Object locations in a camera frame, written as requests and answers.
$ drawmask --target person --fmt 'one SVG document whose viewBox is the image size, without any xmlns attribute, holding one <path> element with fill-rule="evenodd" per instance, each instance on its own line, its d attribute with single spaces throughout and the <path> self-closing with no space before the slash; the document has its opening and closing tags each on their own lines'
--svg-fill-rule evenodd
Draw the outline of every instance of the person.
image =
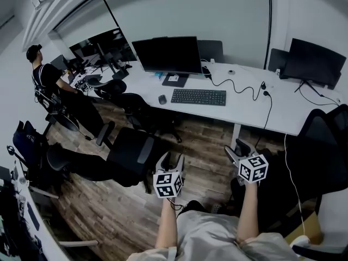
<svg viewBox="0 0 348 261">
<path fill-rule="evenodd" d="M 42 64 L 43 56 L 40 49 L 41 45 L 33 45 L 27 50 L 27 59 L 33 66 L 36 83 L 57 95 L 68 112 L 97 137 L 104 126 L 99 112 L 88 97 L 61 79 L 61 71 L 51 64 Z"/>
<path fill-rule="evenodd" d="M 155 249 L 134 253 L 128 261 L 299 260 L 278 233 L 261 233 L 257 220 L 257 183 L 246 183 L 240 218 L 209 214 L 190 201 L 176 219 L 163 199 Z"/>
</svg>

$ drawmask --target white desk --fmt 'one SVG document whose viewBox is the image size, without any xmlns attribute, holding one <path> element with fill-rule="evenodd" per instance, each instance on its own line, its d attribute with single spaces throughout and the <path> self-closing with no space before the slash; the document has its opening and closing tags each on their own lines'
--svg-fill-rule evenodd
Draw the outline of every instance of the white desk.
<svg viewBox="0 0 348 261">
<path fill-rule="evenodd" d="M 21 177 L 24 177 L 23 170 L 21 169 L 20 165 L 17 165 L 18 170 L 18 179 Z M 70 261 L 71 259 L 64 253 L 64 251 L 61 249 L 61 247 L 57 244 L 56 240 L 52 237 L 51 233 L 47 229 L 44 221 L 41 218 L 41 215 L 36 208 L 36 205 L 34 203 L 34 200 L 32 198 L 32 195 L 30 193 L 29 187 L 26 184 L 21 184 L 19 181 L 16 181 L 17 184 L 17 190 L 20 191 L 20 195 L 23 195 L 26 198 L 26 203 L 24 207 L 24 218 L 28 222 L 28 229 L 32 236 L 36 235 L 42 245 L 42 251 L 44 255 L 46 256 L 48 261 Z M 36 230 L 32 219 L 30 218 L 30 215 L 28 213 L 28 206 L 27 203 L 29 202 L 30 206 L 32 207 L 33 213 L 38 220 L 40 227 L 39 230 Z"/>
<path fill-rule="evenodd" d="M 157 77 L 151 76 L 153 73 L 145 72 L 140 62 L 133 61 L 130 62 L 130 65 L 132 68 L 128 69 L 129 76 L 123 80 L 127 84 L 126 92 L 139 94 L 152 107 L 235 123 L 232 140 L 233 148 L 235 147 L 235 140 L 238 138 L 241 125 L 257 128 L 265 126 L 271 100 L 270 97 L 263 95 L 263 90 L 261 90 L 259 98 L 253 101 L 252 90 L 250 89 L 242 94 L 237 94 L 233 90 L 232 82 L 225 82 L 215 87 L 210 79 L 205 78 L 205 76 L 190 75 L 185 88 L 226 90 L 226 106 L 171 103 L 174 87 L 162 86 L 163 78 L 159 81 Z M 307 102 L 299 92 L 294 93 L 299 87 L 299 80 L 280 80 L 273 72 L 252 67 L 219 63 L 211 64 L 207 62 L 202 62 L 202 65 L 209 68 L 215 84 L 230 78 L 234 81 L 237 91 L 241 91 L 247 86 L 252 86 L 255 90 L 255 97 L 261 82 L 265 81 L 266 90 L 270 93 L 273 100 L 272 111 L 266 126 L 266 129 L 270 131 L 298 135 L 308 114 L 313 109 L 319 108 L 327 113 L 336 107 L 334 105 L 317 106 Z M 234 70 L 235 74 L 229 75 L 229 70 Z M 103 73 L 98 69 L 93 74 L 101 74 L 103 76 L 101 82 L 111 80 L 113 75 L 111 69 L 107 69 Z M 315 88 L 319 93 L 335 101 L 339 99 L 343 103 L 341 94 L 336 91 L 320 87 Z M 315 103 L 332 103 L 326 98 L 319 97 L 306 85 L 301 88 L 301 91 L 306 98 Z M 159 104 L 158 97 L 160 95 L 166 96 L 167 104 Z M 90 91 L 89 96 L 98 97 L 94 91 Z"/>
</svg>

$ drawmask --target backpack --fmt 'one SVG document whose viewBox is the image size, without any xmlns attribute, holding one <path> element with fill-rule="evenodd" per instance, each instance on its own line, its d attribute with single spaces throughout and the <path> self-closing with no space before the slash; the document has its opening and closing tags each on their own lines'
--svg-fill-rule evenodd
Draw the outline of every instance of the backpack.
<svg viewBox="0 0 348 261">
<path fill-rule="evenodd" d="M 47 139 L 29 121 L 25 125 L 19 122 L 13 144 L 29 165 L 40 165 L 42 154 L 46 153 L 48 147 Z"/>
</svg>

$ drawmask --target forearm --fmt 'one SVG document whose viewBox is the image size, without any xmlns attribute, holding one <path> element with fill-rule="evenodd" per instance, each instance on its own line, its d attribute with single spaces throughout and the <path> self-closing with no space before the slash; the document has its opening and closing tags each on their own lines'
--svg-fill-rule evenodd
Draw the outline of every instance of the forearm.
<svg viewBox="0 0 348 261">
<path fill-rule="evenodd" d="M 257 237 L 258 234 L 257 183 L 246 184 L 243 207 L 237 228 L 237 242 L 241 243 L 249 238 Z"/>
<path fill-rule="evenodd" d="M 171 203 L 166 198 L 163 199 L 161 221 L 155 248 L 177 246 L 176 214 L 170 205 Z"/>
<path fill-rule="evenodd" d="M 76 89 L 74 89 L 73 87 L 71 87 L 69 84 L 67 84 L 67 83 L 66 83 L 65 81 L 63 81 L 62 79 L 59 79 L 59 80 L 57 81 L 57 85 L 58 85 L 61 89 L 65 90 L 65 91 L 72 92 L 72 93 L 77 93 L 77 90 L 76 90 Z"/>
</svg>

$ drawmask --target black t-shirt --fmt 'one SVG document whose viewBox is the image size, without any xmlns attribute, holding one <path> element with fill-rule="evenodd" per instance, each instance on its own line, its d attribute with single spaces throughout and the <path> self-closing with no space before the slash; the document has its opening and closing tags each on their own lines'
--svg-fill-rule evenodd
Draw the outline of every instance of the black t-shirt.
<svg viewBox="0 0 348 261">
<path fill-rule="evenodd" d="M 33 70 L 34 79 L 39 85 L 47 88 L 49 91 L 55 93 L 56 95 L 59 95 L 59 87 L 57 85 L 57 81 L 61 77 L 62 72 L 55 66 L 46 64 L 42 68 L 41 76 L 39 76 L 41 67 L 42 65 Z"/>
</svg>

